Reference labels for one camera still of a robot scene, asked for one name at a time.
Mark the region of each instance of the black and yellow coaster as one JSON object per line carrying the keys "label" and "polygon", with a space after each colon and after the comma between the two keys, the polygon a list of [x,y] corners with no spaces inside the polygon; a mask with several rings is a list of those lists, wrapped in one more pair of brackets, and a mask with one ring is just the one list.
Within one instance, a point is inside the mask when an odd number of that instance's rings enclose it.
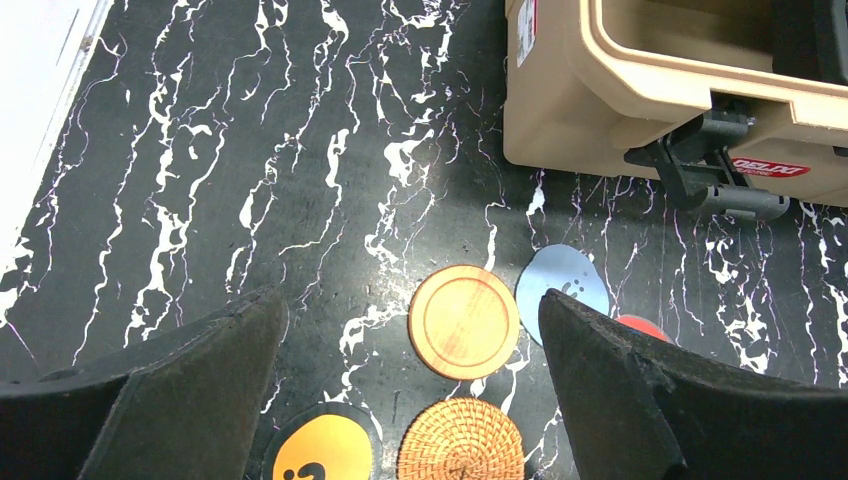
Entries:
{"label": "black and yellow coaster", "polygon": [[274,435],[265,480],[377,480],[382,446],[371,417],[344,403],[316,405]]}

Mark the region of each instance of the beige container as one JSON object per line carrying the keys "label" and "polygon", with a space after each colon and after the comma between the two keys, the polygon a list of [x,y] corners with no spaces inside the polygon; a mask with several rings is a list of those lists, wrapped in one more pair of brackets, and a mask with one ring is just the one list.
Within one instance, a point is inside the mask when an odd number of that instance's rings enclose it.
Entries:
{"label": "beige container", "polygon": [[729,93],[757,120],[730,152],[760,174],[755,187],[848,206],[848,158],[832,149],[848,146],[848,87],[771,73],[770,0],[513,0],[507,12],[510,162],[658,178],[624,153]]}

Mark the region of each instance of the blue coaster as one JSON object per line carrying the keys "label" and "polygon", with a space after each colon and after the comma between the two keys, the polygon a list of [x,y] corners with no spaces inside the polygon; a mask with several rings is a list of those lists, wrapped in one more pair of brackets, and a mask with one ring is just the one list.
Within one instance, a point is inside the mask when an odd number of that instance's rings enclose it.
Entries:
{"label": "blue coaster", "polygon": [[515,287],[515,303],[521,323],[539,345],[539,302],[549,288],[562,291],[584,305],[609,315],[609,295],[595,266],[568,245],[549,245],[538,252],[521,273]]}

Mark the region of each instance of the black marble surface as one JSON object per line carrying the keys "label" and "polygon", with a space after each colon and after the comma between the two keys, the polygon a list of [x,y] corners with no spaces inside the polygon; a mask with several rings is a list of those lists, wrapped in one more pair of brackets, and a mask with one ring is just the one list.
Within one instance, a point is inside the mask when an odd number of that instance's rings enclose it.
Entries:
{"label": "black marble surface", "polygon": [[431,272],[514,287],[580,249],[612,315],[767,375],[848,382],[846,213],[771,224],[675,213],[657,183],[509,164],[496,0],[116,1],[0,283],[0,378],[28,381],[279,284],[287,334],[246,477],[321,401],[372,416],[383,477],[415,415],[474,395],[522,432],[527,476],[577,473],[542,350],[522,332],[484,380],[416,357]]}

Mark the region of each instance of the red label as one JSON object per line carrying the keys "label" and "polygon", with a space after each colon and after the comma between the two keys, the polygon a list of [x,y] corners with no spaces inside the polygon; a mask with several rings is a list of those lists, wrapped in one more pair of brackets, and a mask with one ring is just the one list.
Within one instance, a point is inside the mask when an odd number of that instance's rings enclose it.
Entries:
{"label": "red label", "polygon": [[733,166],[744,174],[760,177],[797,177],[810,171],[810,167],[803,165],[754,160],[753,158],[734,158]]}

